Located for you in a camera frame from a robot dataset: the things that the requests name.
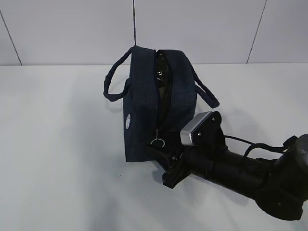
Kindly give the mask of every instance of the white wall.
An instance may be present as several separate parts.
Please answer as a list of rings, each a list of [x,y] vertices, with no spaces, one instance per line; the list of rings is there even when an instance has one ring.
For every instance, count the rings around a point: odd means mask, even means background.
[[[137,45],[180,49],[195,64],[308,62],[306,0],[135,0],[135,8]],[[132,0],[0,0],[0,10],[23,65],[113,64],[134,44]],[[19,62],[1,21],[0,65],[8,64]]]
[[[268,0],[249,62],[308,62],[307,0]]]

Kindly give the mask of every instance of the navy blue bag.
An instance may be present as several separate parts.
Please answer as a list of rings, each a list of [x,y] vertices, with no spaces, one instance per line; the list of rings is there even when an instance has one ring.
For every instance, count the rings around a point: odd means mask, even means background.
[[[168,110],[161,118],[161,99],[156,83],[155,50],[134,46],[110,69],[104,82],[104,96],[110,101],[123,98],[123,122],[126,161],[148,161],[146,145],[161,132],[181,129],[193,118],[197,93],[212,108],[219,102],[201,82],[182,51],[163,50],[172,72]],[[123,92],[110,94],[111,79],[119,65],[131,54],[130,74]]]

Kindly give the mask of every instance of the bag handle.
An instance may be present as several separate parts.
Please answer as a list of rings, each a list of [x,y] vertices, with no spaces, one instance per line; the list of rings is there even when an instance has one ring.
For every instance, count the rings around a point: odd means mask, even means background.
[[[110,69],[109,73],[106,75],[106,79],[104,81],[104,96],[109,99],[109,101],[114,102],[117,101],[121,98],[123,98],[129,89],[129,86],[131,84],[131,80],[130,78],[128,78],[125,82],[125,86],[124,89],[121,93],[119,94],[109,94],[109,86],[111,83],[111,79],[114,76],[114,73],[116,71],[116,69],[118,68],[118,66],[120,66],[128,57],[129,55],[132,53],[133,51],[133,47],[131,47]]]
[[[201,98],[211,107],[215,108],[219,106],[219,101],[216,99],[214,94],[201,82],[198,75],[196,74],[194,68],[191,65],[192,69],[192,75],[194,80],[197,82],[197,84],[200,86],[195,85],[196,92],[201,96]]]

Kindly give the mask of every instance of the white logo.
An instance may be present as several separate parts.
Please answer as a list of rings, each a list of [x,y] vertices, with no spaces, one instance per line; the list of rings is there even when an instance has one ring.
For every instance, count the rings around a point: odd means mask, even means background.
[[[127,117],[126,117],[126,123],[125,123],[126,129],[129,128],[129,125],[130,125],[130,114],[128,114]]]

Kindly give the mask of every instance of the panel seam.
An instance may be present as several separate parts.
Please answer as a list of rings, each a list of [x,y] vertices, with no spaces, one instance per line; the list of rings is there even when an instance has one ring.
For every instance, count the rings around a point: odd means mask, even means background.
[[[135,14],[135,0],[133,0],[133,22],[134,22],[134,41],[136,45],[136,14]]]
[[[257,26],[257,30],[256,30],[256,33],[255,33],[255,37],[254,37],[254,40],[252,42],[252,45],[251,45],[251,48],[250,48],[250,52],[249,52],[249,55],[248,55],[248,58],[247,58],[247,62],[249,61],[249,58],[250,58],[250,55],[251,55],[251,52],[252,52],[252,48],[254,46],[254,43],[255,43],[255,40],[256,40],[256,37],[257,37],[257,33],[258,33],[258,30],[259,30],[259,27],[260,27],[260,23],[261,23],[261,20],[262,20],[262,16],[263,16],[263,13],[264,13],[264,10],[265,10],[265,6],[266,6],[266,3],[268,2],[268,0],[265,0],[265,3],[264,3],[264,6],[263,6],[263,10],[262,10],[262,14],[261,14],[261,17],[260,17],[260,20],[259,20],[259,23],[258,23],[258,26]]]
[[[12,45],[13,45],[13,47],[14,47],[14,50],[15,50],[15,53],[16,53],[16,55],[17,55],[18,61],[19,61],[19,63],[20,63],[20,66],[22,66],[23,64],[21,63],[21,60],[20,60],[20,58],[19,58],[17,49],[16,49],[16,47],[15,47],[15,44],[14,44],[13,39],[12,39],[12,36],[11,36],[11,34],[10,34],[10,32],[9,32],[9,29],[8,29],[7,25],[6,25],[6,22],[5,22],[5,20],[4,20],[4,17],[3,17],[3,14],[2,14],[2,12],[1,12],[1,10],[0,10],[0,15],[1,15],[1,18],[2,18],[2,20],[3,20],[5,29],[6,29],[6,31],[8,32],[8,35],[9,35],[9,37],[10,37],[11,43],[12,43]]]

